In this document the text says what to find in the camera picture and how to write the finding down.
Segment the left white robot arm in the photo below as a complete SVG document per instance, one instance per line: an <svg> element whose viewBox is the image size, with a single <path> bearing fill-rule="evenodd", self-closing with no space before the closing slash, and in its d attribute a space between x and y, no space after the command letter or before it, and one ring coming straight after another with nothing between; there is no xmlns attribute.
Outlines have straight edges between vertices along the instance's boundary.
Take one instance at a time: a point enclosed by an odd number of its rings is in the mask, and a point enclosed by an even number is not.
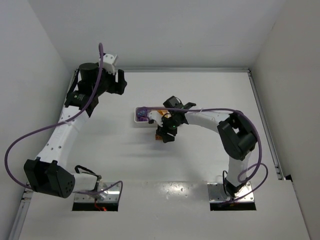
<svg viewBox="0 0 320 240"><path fill-rule="evenodd" d="M98 194L100 175L90 170L70 173L66 169L72 146L98 105L99 96L105 92L122 95L127 86L122 69L110 74L104 67L93 100L84 108L93 93L98 73L98 63L83 63L78 67L65 97L60 125L54 128L36 158L25 162L23 169L34 192L60 198L67 198L72 193Z"/></svg>

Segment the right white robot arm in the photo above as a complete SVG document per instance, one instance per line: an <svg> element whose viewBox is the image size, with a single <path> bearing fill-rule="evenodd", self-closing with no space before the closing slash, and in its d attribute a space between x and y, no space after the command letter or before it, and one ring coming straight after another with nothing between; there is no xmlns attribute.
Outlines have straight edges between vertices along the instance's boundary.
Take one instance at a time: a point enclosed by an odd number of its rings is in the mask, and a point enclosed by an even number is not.
<svg viewBox="0 0 320 240"><path fill-rule="evenodd" d="M183 124L203 127L219 135L229 156L228 171L223 178L224 191L230 197L235 197L248 182L246 171L249 157L259 142L251 122L242 112L205 111L196 108L197 105L193 102L183 104L175 96L168 98L163 106L164 114L160 113L161 109L151 110L148 118L151 122L156 122L156 135L164 143L173 142L178 127Z"/></svg>

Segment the orange curved lego brick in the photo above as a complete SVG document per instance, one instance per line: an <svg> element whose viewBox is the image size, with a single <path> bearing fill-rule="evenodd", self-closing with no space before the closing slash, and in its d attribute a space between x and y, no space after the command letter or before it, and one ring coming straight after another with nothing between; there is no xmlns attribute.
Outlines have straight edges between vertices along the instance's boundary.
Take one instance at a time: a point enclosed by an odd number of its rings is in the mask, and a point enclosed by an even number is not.
<svg viewBox="0 0 320 240"><path fill-rule="evenodd" d="M163 117L169 118L171 114L169 113L168 110L165 109L158 109L157 112Z"/></svg>

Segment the purple lego brick front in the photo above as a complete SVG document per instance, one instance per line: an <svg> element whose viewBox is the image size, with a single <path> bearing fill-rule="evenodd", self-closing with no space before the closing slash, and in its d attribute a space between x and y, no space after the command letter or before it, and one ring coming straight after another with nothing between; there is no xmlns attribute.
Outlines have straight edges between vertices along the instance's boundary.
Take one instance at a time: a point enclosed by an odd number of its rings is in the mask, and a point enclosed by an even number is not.
<svg viewBox="0 0 320 240"><path fill-rule="evenodd" d="M148 118L147 117L138 117L137 118L137 122L142 123L142 122L148 122Z"/></svg>

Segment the purple lego brick top pile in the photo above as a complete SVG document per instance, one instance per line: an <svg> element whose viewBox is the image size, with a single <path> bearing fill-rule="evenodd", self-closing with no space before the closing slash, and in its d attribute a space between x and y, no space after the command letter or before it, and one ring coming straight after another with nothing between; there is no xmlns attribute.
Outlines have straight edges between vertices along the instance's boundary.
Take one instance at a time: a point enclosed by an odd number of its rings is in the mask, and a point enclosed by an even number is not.
<svg viewBox="0 0 320 240"><path fill-rule="evenodd" d="M135 110L136 117L139 118L147 118L148 117L148 109L145 107L138 107Z"/></svg>

